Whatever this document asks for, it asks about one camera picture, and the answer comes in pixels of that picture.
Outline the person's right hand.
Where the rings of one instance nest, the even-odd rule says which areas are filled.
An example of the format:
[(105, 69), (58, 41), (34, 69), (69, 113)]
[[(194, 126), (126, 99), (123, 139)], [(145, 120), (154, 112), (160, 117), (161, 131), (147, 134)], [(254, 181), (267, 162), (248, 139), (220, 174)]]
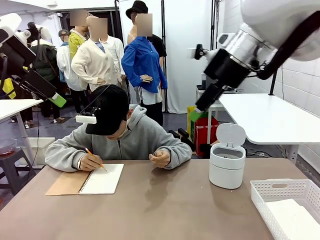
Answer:
[(79, 169), (82, 171), (93, 171), (103, 164), (102, 159), (98, 155), (86, 153), (80, 160)]

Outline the person's left hand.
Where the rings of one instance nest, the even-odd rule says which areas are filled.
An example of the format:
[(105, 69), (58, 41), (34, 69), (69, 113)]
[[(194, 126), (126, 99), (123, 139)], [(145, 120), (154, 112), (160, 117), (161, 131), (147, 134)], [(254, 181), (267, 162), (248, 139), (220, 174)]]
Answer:
[(165, 168), (171, 162), (170, 153), (166, 150), (157, 150), (154, 154), (149, 154), (148, 157), (158, 168)]

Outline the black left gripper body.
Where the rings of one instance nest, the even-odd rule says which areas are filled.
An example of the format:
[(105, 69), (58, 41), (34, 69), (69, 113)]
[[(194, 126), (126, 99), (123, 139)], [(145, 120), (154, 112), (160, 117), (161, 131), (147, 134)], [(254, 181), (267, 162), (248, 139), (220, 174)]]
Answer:
[(7, 56), (7, 75), (23, 75), (25, 70), (30, 70), (36, 55), (25, 46), (17, 37), (10, 37), (5, 41), (0, 52)]

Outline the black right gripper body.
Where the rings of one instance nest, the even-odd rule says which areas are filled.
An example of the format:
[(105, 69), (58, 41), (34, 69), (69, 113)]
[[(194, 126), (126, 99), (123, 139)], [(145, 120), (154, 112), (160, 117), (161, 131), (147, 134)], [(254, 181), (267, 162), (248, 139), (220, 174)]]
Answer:
[(210, 79), (216, 80), (214, 85), (218, 88), (224, 86), (237, 88), (251, 71), (248, 67), (236, 62), (225, 49), (219, 49), (204, 73)]

